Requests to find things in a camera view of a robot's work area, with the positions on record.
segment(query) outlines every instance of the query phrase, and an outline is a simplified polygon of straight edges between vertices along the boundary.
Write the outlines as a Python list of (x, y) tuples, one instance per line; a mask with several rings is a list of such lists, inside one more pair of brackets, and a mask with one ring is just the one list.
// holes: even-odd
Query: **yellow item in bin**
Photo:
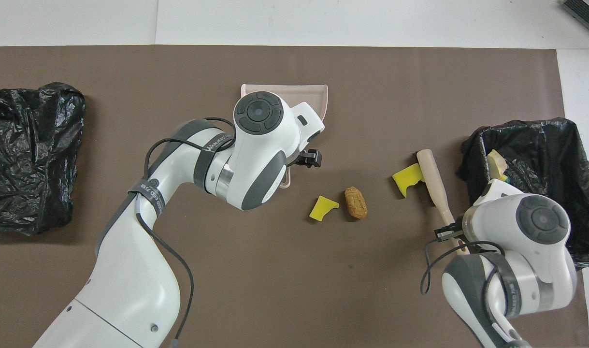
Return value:
[(406, 189), (411, 187), (412, 185), (416, 185), (418, 182), (423, 181), (425, 179), (423, 177), (423, 173), (421, 172), (421, 167), (418, 163), (414, 163), (410, 167), (400, 170), (393, 174), (393, 180), (400, 188), (400, 192), (402, 192), (402, 196), (406, 197)]
[(498, 179), (508, 183), (508, 177), (504, 174), (507, 170), (507, 162), (504, 158), (496, 151), (492, 150), (487, 156), (488, 167), (489, 167), (489, 178)]
[(316, 205), (312, 209), (312, 212), (309, 214), (310, 218), (314, 220), (322, 221), (322, 218), (327, 215), (331, 209), (339, 208), (339, 203), (329, 200), (323, 196), (318, 196), (318, 201), (316, 201)]

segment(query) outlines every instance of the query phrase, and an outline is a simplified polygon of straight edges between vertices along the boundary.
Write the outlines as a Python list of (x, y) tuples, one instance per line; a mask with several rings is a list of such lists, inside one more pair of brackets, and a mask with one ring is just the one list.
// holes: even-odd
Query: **plastic bin liner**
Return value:
[(66, 225), (86, 106), (60, 82), (0, 89), (0, 231), (26, 235)]
[(575, 266), (589, 266), (589, 161), (575, 123), (564, 118), (548, 121), (510, 121), (481, 127), (462, 143), (458, 176), (467, 182), (471, 204), (489, 181), (486, 155), (504, 157), (504, 174), (523, 192), (547, 196), (567, 211), (571, 234), (566, 246)]

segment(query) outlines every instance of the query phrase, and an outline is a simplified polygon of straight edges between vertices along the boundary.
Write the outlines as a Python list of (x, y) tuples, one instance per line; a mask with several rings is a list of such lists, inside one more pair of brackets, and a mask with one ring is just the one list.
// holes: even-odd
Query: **wooden rolling pin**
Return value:
[[(455, 219), (453, 218), (453, 214), (451, 214), (451, 211), (449, 210), (447, 193), (445, 191), (445, 186), (443, 185), (443, 180), (440, 177), (438, 166), (436, 166), (434, 154), (432, 154), (429, 148), (426, 148), (424, 150), (417, 152), (417, 160), (418, 165), (421, 167), (423, 177), (425, 179), (427, 192), (429, 192), (430, 194), (431, 201), (434, 202), (434, 205), (436, 205), (436, 208), (438, 208), (438, 212), (440, 212), (440, 216), (443, 222), (445, 223), (445, 225), (454, 223)], [(451, 242), (455, 247), (462, 245), (462, 241), (459, 239), (451, 238)], [(467, 254), (469, 254), (469, 251), (465, 247), (463, 247), (462, 249), (458, 249), (458, 255)]]

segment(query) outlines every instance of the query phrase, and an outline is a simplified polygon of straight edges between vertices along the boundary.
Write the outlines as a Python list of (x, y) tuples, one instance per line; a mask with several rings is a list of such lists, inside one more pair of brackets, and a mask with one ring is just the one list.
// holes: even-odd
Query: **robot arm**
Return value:
[(443, 291), (451, 308), (484, 348), (530, 347), (508, 319), (567, 306), (575, 268), (564, 246), (570, 224), (553, 200), (491, 180), (462, 219), (470, 241), (498, 243), (506, 252), (456, 256)]
[(290, 108), (269, 92), (240, 99), (234, 108), (236, 139), (206, 119), (180, 126), (148, 173), (108, 222), (97, 245), (95, 268), (75, 299), (35, 347), (158, 347), (180, 309), (178, 283), (136, 218), (152, 228), (165, 204), (185, 182), (247, 210), (273, 196), (285, 172), (324, 130), (306, 103)]

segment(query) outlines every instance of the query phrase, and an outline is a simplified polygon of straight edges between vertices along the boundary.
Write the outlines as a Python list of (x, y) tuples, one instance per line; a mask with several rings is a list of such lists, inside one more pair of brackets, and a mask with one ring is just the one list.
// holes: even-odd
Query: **cork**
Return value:
[(367, 216), (367, 205), (363, 194), (356, 187), (348, 187), (344, 191), (345, 204), (348, 207), (348, 212), (354, 218), (365, 218)]

